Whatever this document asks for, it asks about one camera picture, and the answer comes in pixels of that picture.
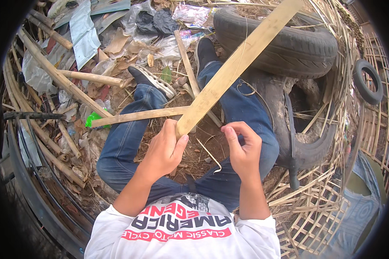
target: shoe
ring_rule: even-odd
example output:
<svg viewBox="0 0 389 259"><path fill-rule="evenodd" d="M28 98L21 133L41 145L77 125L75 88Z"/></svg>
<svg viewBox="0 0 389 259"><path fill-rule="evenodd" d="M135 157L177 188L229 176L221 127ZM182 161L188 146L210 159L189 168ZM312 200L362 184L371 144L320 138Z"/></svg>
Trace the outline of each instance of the shoe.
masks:
<svg viewBox="0 0 389 259"><path fill-rule="evenodd" d="M166 81L162 80L161 78L158 78L155 75L153 75L145 67L137 64L131 64L128 67L128 71L136 80L137 85L146 84L146 85L153 86L159 89L160 92L162 92L163 95L169 99L173 98L176 95L176 90L174 90L174 88L171 85L169 85Z"/></svg>
<svg viewBox="0 0 389 259"><path fill-rule="evenodd" d="M218 56L215 52L215 47L209 38L201 38L196 45L194 60L197 65L197 76L200 71L211 61L219 61Z"/></svg>

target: jeans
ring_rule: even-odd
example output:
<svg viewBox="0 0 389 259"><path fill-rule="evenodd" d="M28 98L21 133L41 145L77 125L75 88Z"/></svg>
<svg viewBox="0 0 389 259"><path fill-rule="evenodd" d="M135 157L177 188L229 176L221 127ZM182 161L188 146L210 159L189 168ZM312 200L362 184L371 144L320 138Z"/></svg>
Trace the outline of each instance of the jeans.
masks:
<svg viewBox="0 0 389 259"><path fill-rule="evenodd" d="M212 61L199 73L198 84L201 89L221 66L221 62ZM245 83L237 87L239 83L239 79L236 80L219 101L228 123L244 121L262 138L259 173L263 180L278 157L278 142L264 107L255 95L242 95L241 93L248 94L252 90ZM136 87L134 102L127 105L121 114L161 109L162 104L167 102L164 95L152 86L139 84ZM109 132L97 162L97 172L117 192L122 191L137 169L138 164L133 160L148 123L149 119L117 123ZM239 141L241 144L244 141L242 136ZM239 206L241 179L233 170L229 157L220 164L220 172L213 173L218 168L215 166L195 181L196 190L198 194L214 199L232 211ZM161 177L152 185L147 204L167 195L188 191L187 184Z"/></svg>

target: white t-shirt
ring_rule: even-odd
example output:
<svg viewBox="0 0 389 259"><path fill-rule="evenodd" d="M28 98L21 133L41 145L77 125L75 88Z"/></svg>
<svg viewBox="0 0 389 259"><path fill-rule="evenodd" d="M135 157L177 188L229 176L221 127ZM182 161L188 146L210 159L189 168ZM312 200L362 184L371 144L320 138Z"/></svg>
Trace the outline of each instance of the white t-shirt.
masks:
<svg viewBox="0 0 389 259"><path fill-rule="evenodd" d="M222 204L200 194L163 197L136 217L111 205L93 226L85 258L280 258L272 216L233 221Z"/></svg>

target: hand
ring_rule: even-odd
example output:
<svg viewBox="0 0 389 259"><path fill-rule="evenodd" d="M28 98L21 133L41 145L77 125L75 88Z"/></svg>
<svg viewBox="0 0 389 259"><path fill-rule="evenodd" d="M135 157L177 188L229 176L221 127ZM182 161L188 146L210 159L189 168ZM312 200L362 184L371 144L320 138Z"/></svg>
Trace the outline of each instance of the hand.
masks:
<svg viewBox="0 0 389 259"><path fill-rule="evenodd" d="M242 181L259 177L259 157L262 139L245 122L231 122L221 127L229 144L229 156L233 170ZM245 144L240 145L238 135L244 136Z"/></svg>
<svg viewBox="0 0 389 259"><path fill-rule="evenodd" d="M161 176L169 174L182 160L189 136L183 135L176 142L176 123L172 119L164 122L161 131L151 139L147 153L137 167L136 174L152 184Z"/></svg>

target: black plastic bag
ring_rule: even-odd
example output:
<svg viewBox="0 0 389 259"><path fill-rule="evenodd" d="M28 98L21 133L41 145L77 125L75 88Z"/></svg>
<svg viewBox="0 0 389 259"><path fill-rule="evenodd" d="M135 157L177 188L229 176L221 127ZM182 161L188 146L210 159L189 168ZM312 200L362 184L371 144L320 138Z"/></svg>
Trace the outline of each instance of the black plastic bag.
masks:
<svg viewBox="0 0 389 259"><path fill-rule="evenodd" d="M163 8L157 11L154 15L153 23L158 33L165 37L172 35L174 30L179 29L179 24L171 18L170 8Z"/></svg>
<svg viewBox="0 0 389 259"><path fill-rule="evenodd" d="M158 34L154 27L153 16L146 11L141 11L136 17L137 28L143 34Z"/></svg>

